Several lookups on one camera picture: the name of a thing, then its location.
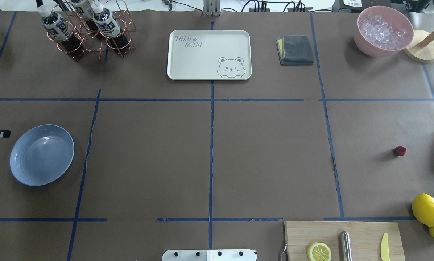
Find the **blue plate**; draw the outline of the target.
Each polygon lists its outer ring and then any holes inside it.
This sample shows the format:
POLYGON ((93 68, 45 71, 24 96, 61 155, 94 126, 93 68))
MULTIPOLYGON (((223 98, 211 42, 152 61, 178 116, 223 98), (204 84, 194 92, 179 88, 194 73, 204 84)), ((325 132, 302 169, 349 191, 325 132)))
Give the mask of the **blue plate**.
POLYGON ((61 126, 44 124, 25 132, 10 153, 13 177, 28 186, 43 186, 60 178, 75 153, 71 134, 61 126))

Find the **red strawberry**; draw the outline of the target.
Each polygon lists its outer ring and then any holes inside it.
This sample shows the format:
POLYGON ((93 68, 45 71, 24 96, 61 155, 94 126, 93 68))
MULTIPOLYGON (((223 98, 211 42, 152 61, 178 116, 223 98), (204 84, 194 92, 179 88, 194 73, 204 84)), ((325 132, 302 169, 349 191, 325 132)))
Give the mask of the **red strawberry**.
POLYGON ((397 146, 393 149, 393 153, 398 157, 402 157, 402 156, 406 155, 407 148, 404 146, 397 146))

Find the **front dark drink bottle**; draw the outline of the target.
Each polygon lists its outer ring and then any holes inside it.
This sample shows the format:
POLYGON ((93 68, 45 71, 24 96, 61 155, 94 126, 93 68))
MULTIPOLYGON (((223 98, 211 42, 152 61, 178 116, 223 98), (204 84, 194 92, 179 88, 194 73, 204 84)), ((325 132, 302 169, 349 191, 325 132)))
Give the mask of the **front dark drink bottle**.
POLYGON ((75 60, 81 59, 84 56, 84 46, 74 33, 73 26, 69 25, 51 7, 40 5, 37 10, 41 16, 41 25, 47 31, 49 37, 57 42, 58 46, 71 58, 75 60))

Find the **dark drink bottle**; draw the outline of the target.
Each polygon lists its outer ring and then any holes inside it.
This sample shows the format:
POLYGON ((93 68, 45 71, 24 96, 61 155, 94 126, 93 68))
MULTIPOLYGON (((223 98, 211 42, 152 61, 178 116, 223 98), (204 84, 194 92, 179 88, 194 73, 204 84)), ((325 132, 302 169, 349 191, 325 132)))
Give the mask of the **dark drink bottle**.
POLYGON ((69 2, 82 19, 90 20, 94 17, 90 0, 70 0, 69 2))
POLYGON ((113 12, 98 1, 93 1, 91 8, 94 12, 93 20, 102 35, 106 37, 109 48, 118 55, 126 55, 130 50, 129 40, 113 12))
POLYGON ((51 7, 40 5, 37 10, 41 16, 41 25, 47 31, 49 37, 57 42, 58 46, 71 58, 75 60, 81 59, 84 56, 84 46, 74 33, 73 26, 69 25, 51 7))

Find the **back dark drink bottle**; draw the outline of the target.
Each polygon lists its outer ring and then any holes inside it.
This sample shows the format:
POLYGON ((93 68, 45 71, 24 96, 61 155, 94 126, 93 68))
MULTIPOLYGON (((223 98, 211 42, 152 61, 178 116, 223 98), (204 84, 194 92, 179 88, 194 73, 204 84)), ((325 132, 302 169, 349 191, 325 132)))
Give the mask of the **back dark drink bottle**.
POLYGON ((70 0, 69 2, 82 19, 90 20, 94 17, 90 0, 70 0))

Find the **middle dark drink bottle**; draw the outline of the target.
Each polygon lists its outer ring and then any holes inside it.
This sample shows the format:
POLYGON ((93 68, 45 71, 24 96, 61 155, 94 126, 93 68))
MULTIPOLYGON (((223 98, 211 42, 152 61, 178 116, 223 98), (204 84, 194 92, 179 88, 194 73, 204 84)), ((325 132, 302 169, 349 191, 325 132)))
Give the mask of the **middle dark drink bottle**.
POLYGON ((118 55, 126 55, 130 50, 129 40, 113 12, 98 1, 93 1, 91 8, 94 12, 93 20, 102 35, 106 37, 109 48, 118 55))

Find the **cream bear tray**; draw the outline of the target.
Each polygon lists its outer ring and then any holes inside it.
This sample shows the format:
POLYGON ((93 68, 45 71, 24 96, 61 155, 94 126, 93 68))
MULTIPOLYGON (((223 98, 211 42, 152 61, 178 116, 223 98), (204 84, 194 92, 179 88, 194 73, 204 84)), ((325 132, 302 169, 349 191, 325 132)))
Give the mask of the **cream bear tray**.
POLYGON ((175 30, 169 35, 167 76, 172 80, 247 80, 251 39, 243 30, 175 30))

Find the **lemon half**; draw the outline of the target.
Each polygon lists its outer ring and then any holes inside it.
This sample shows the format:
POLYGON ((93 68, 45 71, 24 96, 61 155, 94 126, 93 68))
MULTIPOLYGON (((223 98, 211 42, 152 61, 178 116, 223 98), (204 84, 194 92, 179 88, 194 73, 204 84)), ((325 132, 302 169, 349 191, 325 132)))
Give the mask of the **lemon half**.
POLYGON ((306 251, 310 261, 331 261, 332 254, 328 245, 322 242, 314 242, 308 246, 306 251))

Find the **pink bowl with ice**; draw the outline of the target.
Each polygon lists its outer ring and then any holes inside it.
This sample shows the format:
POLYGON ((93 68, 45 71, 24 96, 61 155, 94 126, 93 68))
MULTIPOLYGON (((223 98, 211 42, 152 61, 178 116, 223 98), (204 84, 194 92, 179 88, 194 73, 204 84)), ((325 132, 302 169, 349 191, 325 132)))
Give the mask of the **pink bowl with ice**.
POLYGON ((357 48, 371 57, 387 57, 406 48, 414 28, 404 14, 391 7, 376 5, 358 16, 354 32, 357 48))

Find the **yellow plastic knife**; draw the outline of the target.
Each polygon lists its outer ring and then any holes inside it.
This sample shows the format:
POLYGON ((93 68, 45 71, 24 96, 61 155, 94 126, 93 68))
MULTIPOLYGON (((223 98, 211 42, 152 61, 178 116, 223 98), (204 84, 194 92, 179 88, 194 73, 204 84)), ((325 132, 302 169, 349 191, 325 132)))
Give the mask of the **yellow plastic knife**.
POLYGON ((382 261, 390 261, 389 235, 388 235, 388 233, 383 233, 383 235, 381 237, 380 258, 382 261))

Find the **whole yellow lemon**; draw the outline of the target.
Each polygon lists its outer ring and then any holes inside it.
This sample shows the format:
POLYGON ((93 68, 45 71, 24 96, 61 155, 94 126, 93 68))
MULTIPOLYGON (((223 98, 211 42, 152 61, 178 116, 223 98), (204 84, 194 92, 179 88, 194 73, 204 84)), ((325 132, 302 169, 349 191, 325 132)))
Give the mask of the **whole yellow lemon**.
POLYGON ((434 197, 420 193, 412 202, 412 212, 416 220, 427 227, 434 226, 434 197))

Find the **aluminium frame post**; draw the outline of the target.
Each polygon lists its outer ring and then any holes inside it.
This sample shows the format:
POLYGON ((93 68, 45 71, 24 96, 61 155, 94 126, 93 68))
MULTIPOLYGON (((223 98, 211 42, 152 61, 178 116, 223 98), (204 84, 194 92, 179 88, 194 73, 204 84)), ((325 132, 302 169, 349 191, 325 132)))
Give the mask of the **aluminium frame post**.
POLYGON ((221 15, 220 0, 204 0, 203 16, 218 17, 221 15))

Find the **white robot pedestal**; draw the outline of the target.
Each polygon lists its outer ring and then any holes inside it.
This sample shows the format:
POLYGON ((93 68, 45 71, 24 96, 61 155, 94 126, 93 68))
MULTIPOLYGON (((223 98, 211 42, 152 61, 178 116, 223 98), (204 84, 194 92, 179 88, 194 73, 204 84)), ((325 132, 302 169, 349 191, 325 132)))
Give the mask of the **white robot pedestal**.
POLYGON ((251 249, 194 249, 167 250, 162 261, 257 261, 256 250, 251 249))

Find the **metal handled knife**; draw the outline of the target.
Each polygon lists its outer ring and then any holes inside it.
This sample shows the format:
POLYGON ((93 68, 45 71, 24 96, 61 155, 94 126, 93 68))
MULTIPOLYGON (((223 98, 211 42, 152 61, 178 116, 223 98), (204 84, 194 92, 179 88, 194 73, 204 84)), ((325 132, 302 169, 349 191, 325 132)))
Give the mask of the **metal handled knife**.
POLYGON ((351 261, 352 260, 351 236, 347 231, 342 231, 340 233, 340 242, 342 248, 343 261, 351 261))

